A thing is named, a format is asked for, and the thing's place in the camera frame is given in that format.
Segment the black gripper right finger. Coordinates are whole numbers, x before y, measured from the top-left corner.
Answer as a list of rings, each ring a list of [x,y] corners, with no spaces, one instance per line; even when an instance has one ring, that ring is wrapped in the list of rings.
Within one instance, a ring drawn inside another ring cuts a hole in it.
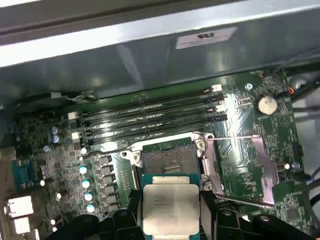
[[[312,237],[268,214],[246,221],[237,212],[222,208],[211,191],[200,191],[200,223],[208,240],[311,240]]]

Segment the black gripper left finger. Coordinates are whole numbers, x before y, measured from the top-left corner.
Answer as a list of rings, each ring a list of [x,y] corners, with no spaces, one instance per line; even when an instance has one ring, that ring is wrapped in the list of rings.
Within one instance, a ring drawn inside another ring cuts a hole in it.
[[[76,217],[48,236],[50,240],[142,240],[143,231],[137,221],[142,203],[142,190],[132,190],[128,207],[115,211],[99,221],[94,215]]]

